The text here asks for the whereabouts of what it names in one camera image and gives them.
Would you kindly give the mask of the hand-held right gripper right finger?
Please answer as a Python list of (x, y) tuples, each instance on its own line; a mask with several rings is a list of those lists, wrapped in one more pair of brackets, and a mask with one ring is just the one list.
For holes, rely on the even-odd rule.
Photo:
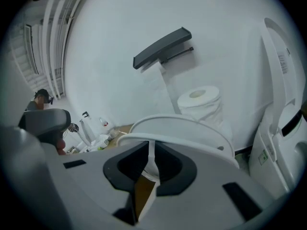
[(174, 172), (140, 220), (145, 230), (257, 230), (287, 201), (212, 153), (156, 142), (155, 160), (160, 172)]

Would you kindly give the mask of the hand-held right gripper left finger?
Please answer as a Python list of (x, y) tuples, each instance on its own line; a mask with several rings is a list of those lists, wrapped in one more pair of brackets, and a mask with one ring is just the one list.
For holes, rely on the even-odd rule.
[(136, 172), (148, 157), (148, 143), (105, 151), (58, 155), (42, 144), (45, 200), (40, 216), (54, 230), (149, 229), (138, 220)]

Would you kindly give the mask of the person's right hand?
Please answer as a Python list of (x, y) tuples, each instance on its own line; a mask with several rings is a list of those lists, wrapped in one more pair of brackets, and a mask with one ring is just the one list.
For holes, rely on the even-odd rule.
[(65, 155), (66, 152), (64, 151), (64, 148), (66, 146), (66, 143), (63, 139), (59, 139), (57, 141), (57, 144), (56, 144), (56, 149), (57, 149), (57, 152), (59, 155)]

